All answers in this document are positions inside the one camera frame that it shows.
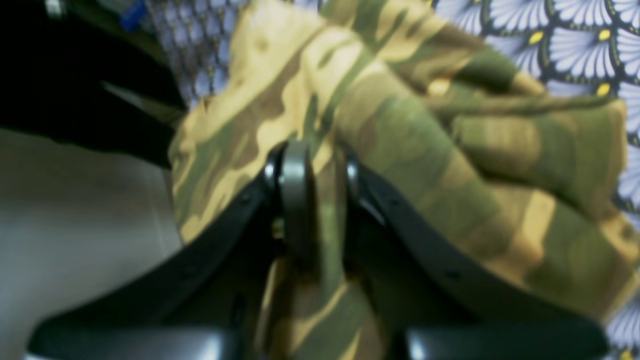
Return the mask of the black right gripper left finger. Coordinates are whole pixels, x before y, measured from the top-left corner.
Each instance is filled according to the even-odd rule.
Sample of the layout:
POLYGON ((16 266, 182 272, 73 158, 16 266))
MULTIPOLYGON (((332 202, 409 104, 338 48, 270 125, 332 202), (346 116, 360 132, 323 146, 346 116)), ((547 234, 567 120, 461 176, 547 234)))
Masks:
POLYGON ((51 316, 27 353, 46 360, 242 360, 279 256, 310 269, 317 255, 308 143, 268 152, 263 168, 181 251, 128 284, 51 316))

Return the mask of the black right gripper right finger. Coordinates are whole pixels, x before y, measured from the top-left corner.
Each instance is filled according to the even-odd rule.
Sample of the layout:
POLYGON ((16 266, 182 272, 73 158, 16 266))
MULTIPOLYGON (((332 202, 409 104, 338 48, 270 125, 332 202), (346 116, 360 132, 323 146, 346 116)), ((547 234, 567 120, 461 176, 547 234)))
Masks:
POLYGON ((346 153, 343 262, 393 290, 389 360, 597 360, 601 326, 508 285, 462 255, 346 153))

